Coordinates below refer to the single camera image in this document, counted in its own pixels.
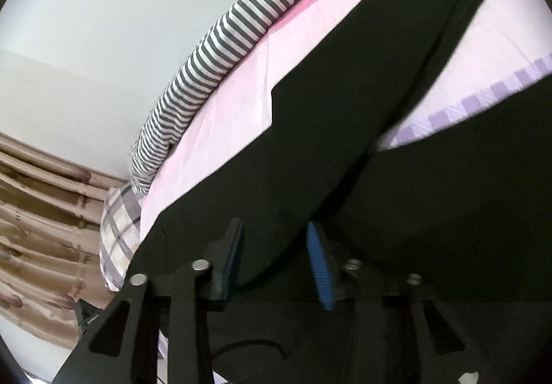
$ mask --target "metal bolt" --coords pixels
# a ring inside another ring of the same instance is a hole
[[[359,270],[362,267],[362,262],[358,259],[350,259],[345,265],[345,270]]]
[[[417,285],[422,284],[422,277],[421,277],[421,275],[418,275],[418,274],[410,274],[408,276],[408,279],[406,280],[406,282],[409,285],[417,286]]]
[[[86,325],[90,325],[90,323],[92,323],[94,320],[96,320],[98,317],[100,316],[100,314],[96,314],[94,317],[92,317]]]
[[[464,373],[460,378],[458,379],[458,382],[460,384],[477,384],[479,381],[479,373]]]
[[[211,263],[209,263],[206,259],[198,259],[191,263],[191,268],[193,268],[197,272],[207,270],[209,267],[211,267]]]
[[[144,274],[136,274],[130,277],[130,284],[133,286],[142,286],[147,281],[147,276]]]

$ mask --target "curtain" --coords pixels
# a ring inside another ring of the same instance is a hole
[[[104,308],[114,296],[99,267],[107,189],[123,181],[0,134],[0,315],[73,349],[79,298]]]

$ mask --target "black cable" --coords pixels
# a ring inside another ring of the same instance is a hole
[[[251,346],[251,345],[265,345],[265,346],[275,348],[278,350],[283,360],[287,358],[287,354],[280,344],[277,344],[276,342],[273,342],[273,341],[266,341],[265,339],[251,339],[250,341],[233,342],[231,344],[225,345],[222,348],[219,348],[214,352],[212,352],[211,358],[216,359],[217,357],[223,355],[224,353],[228,353],[228,352],[231,352],[232,350],[236,350],[238,348],[241,348],[244,346]]]

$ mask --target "gray and white striped fabric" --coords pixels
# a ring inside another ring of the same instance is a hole
[[[299,0],[238,0],[196,46],[148,116],[132,148],[130,175],[147,194],[157,169],[228,72]]]

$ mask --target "black fabric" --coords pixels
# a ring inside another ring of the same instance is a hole
[[[271,127],[159,215],[127,276],[177,270],[241,217],[241,287],[226,312],[210,316],[213,348],[267,339],[293,350],[287,364],[296,369],[272,370],[264,382],[339,382],[351,314],[317,303],[306,222],[332,201],[335,214],[337,201],[328,197],[423,97],[481,2],[362,0],[276,85]],[[240,358],[267,363],[274,356],[256,358],[257,350],[223,355],[215,369],[237,382]]]
[[[552,334],[552,77],[372,158],[325,227],[453,304],[504,382]]]

